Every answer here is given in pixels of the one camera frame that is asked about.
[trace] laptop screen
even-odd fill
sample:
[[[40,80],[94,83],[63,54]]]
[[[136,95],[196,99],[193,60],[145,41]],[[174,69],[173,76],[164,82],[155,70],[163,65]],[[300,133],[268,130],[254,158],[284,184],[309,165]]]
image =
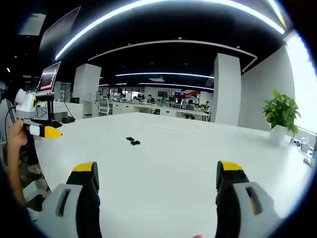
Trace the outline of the laptop screen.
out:
[[[57,62],[43,70],[42,76],[38,85],[38,90],[37,90],[38,93],[53,91],[59,65],[60,65],[60,62]]]

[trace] black ceiling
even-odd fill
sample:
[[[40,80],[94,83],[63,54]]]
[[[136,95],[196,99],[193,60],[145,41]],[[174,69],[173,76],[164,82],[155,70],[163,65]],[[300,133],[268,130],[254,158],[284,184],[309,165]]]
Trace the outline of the black ceiling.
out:
[[[63,4],[44,3],[34,12],[47,15],[42,34],[67,12],[81,5],[72,36],[86,25],[118,7],[136,0],[64,1]],[[258,8],[268,12],[266,5]],[[210,45],[191,43],[161,43],[131,47],[112,52],[93,60],[88,59],[128,44],[162,40],[195,40],[218,43],[247,51],[258,57],[250,67],[263,61],[282,45],[282,35],[259,19],[240,10],[203,1],[166,1],[115,16],[89,31],[73,44],[60,58],[62,65],[58,80],[73,82],[76,67],[90,63],[102,67],[101,84],[128,83],[136,86],[147,82],[148,76],[115,77],[116,74],[136,72],[181,72],[201,75],[213,74],[217,53],[240,58],[241,68],[253,57]],[[41,37],[18,36],[10,52],[8,65],[24,75],[40,76],[37,50]],[[206,78],[164,75],[169,83],[205,86]]]

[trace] green leaves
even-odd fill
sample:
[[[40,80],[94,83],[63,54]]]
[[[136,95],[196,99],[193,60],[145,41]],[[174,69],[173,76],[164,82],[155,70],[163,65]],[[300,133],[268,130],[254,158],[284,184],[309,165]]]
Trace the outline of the green leaves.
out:
[[[266,116],[266,121],[271,123],[271,128],[276,125],[287,127],[294,135],[298,133],[298,128],[294,121],[296,116],[301,117],[297,111],[298,106],[294,98],[288,97],[286,94],[281,95],[277,90],[273,89],[274,99],[265,100],[265,106],[262,107]]]

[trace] white flower pot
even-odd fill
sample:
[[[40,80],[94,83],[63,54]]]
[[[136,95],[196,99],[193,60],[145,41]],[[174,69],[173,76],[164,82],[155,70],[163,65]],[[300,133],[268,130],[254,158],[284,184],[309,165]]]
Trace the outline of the white flower pot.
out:
[[[269,133],[269,140],[275,145],[281,145],[286,135],[287,128],[281,125],[276,125]]]

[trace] laptop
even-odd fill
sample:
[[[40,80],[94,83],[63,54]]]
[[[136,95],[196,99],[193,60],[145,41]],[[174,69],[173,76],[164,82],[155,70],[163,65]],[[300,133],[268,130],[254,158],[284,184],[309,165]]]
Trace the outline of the laptop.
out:
[[[35,96],[54,95],[53,88],[59,66],[60,62],[57,62],[43,70]]]

